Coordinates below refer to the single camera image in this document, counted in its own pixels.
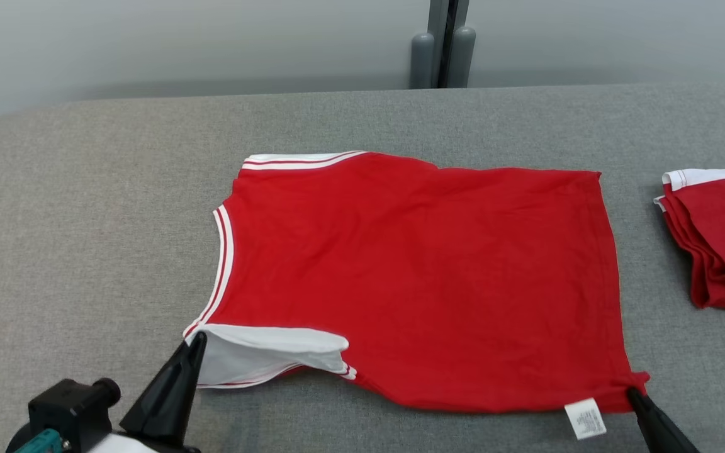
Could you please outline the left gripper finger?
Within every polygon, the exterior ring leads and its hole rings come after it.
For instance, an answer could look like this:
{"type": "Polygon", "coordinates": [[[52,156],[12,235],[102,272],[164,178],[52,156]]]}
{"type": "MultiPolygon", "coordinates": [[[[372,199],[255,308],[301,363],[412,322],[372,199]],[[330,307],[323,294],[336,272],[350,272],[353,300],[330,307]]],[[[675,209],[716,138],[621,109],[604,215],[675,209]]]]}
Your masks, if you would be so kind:
{"type": "Polygon", "coordinates": [[[184,340],[130,407],[119,425],[145,445],[184,445],[208,337],[184,340]]]}

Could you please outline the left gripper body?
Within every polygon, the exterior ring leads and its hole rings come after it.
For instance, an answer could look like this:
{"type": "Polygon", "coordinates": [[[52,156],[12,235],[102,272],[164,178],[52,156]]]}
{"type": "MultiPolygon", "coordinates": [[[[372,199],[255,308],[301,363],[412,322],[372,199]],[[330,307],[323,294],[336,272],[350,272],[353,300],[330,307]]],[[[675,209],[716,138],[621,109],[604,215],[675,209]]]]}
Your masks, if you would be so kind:
{"type": "Polygon", "coordinates": [[[166,453],[201,453],[201,450],[192,445],[184,445],[175,439],[150,439],[149,448],[155,452],[166,453]]]}

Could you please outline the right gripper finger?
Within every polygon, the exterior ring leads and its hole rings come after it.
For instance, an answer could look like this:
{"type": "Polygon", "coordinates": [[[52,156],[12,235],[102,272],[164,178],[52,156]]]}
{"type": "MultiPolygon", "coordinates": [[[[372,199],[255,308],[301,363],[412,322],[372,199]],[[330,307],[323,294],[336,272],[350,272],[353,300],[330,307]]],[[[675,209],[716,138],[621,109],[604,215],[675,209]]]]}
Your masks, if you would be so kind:
{"type": "Polygon", "coordinates": [[[653,400],[635,387],[627,389],[628,401],[649,452],[699,452],[676,424],[653,400]]]}

